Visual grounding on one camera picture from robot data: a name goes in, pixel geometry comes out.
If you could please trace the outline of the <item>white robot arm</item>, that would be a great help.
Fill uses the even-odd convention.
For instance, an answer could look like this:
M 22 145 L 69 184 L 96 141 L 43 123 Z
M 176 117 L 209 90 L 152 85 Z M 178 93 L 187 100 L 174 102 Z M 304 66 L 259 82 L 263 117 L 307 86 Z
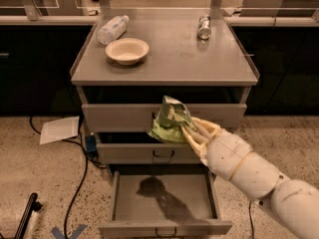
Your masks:
M 319 239 L 319 190 L 291 179 L 239 135 L 199 118 L 181 127 L 200 161 L 299 239 Z

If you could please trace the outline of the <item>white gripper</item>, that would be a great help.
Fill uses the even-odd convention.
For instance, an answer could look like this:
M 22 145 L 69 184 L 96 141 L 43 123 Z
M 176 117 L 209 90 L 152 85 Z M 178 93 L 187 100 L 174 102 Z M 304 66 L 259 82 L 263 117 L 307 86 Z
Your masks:
M 251 145 L 237 134 L 219 131 L 220 126 L 214 122 L 192 117 L 192 123 L 195 129 L 187 125 L 181 128 L 190 147 L 212 173 L 230 180 L 239 163 L 252 151 Z

